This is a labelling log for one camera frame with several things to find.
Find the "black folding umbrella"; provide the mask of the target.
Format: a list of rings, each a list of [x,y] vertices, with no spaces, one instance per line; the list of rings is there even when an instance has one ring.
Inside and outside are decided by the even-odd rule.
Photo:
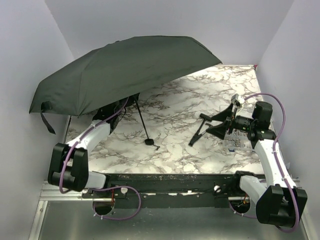
[[[82,116],[105,106],[70,146],[93,150],[112,132],[112,121],[143,91],[219,65],[221,60],[190,36],[134,36],[91,50],[37,86],[29,112]]]

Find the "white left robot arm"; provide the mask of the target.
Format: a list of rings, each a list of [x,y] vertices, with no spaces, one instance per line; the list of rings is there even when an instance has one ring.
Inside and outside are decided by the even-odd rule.
[[[122,101],[117,111],[93,120],[75,139],[54,146],[47,181],[58,186],[62,194],[84,189],[103,189],[106,175],[89,170],[89,156],[92,150],[109,136],[117,126],[117,118],[126,107],[129,98]]]

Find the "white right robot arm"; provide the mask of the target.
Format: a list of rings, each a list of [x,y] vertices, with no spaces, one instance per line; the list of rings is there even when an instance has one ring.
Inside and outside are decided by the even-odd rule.
[[[239,103],[231,103],[213,116],[201,114],[204,121],[220,122],[216,126],[209,125],[206,132],[221,140],[234,129],[247,133],[251,147],[260,159],[266,185],[254,174],[245,173],[239,178],[239,188],[255,203],[260,223],[292,232],[300,222],[308,196],[290,177],[279,152],[277,136],[269,128],[273,106],[265,101],[256,102],[251,118],[237,115],[233,107],[239,107]]]

